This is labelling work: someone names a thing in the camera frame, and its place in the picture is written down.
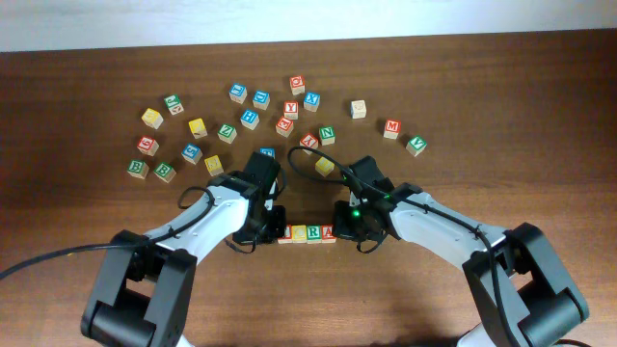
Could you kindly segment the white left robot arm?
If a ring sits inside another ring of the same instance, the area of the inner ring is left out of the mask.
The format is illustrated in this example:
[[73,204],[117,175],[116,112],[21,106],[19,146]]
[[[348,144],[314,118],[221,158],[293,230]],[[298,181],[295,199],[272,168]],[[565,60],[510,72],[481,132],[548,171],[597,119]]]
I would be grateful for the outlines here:
[[82,314],[83,336],[103,346],[185,346],[183,331],[196,269],[228,236],[271,243],[285,229],[273,205],[281,165],[255,152],[241,171],[222,174],[201,197],[144,235],[123,230],[103,258]]

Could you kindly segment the red letter I block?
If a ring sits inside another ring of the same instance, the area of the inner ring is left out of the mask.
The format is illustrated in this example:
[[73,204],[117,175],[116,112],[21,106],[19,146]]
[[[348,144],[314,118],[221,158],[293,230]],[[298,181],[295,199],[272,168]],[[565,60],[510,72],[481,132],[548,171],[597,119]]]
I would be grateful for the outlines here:
[[284,229],[283,236],[278,239],[279,244],[292,243],[291,225],[287,225]]

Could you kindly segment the yellow letter C block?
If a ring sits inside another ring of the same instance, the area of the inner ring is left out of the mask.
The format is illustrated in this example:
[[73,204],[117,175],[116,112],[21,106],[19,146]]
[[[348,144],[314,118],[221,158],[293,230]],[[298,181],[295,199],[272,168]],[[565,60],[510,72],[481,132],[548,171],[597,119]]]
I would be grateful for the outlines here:
[[307,237],[307,226],[306,225],[295,225],[291,227],[291,237],[293,243],[306,243],[308,241]]

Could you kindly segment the green letter R block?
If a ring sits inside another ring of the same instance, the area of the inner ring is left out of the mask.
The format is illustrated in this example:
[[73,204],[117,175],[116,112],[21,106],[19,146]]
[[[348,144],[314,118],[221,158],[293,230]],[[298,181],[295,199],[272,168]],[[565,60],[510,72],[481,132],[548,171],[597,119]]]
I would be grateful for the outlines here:
[[321,226],[309,225],[307,226],[307,243],[319,244],[322,242]]

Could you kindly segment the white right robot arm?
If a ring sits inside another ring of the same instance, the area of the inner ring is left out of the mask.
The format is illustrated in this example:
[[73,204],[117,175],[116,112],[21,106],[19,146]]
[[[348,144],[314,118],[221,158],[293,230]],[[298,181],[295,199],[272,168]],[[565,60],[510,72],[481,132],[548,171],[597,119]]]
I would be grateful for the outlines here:
[[335,204],[335,237],[381,245],[392,236],[465,274],[481,321],[458,345],[551,346],[588,318],[586,300],[538,227],[477,222],[416,185],[394,186],[371,156],[341,176],[351,196]]

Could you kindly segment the red letter A block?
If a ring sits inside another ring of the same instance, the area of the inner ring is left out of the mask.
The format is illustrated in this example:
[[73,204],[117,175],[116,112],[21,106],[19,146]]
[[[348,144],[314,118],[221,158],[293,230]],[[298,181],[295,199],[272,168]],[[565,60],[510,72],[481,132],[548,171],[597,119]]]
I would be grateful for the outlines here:
[[321,231],[321,242],[322,243],[334,243],[336,238],[333,233],[334,226],[333,225],[322,225],[320,228]]

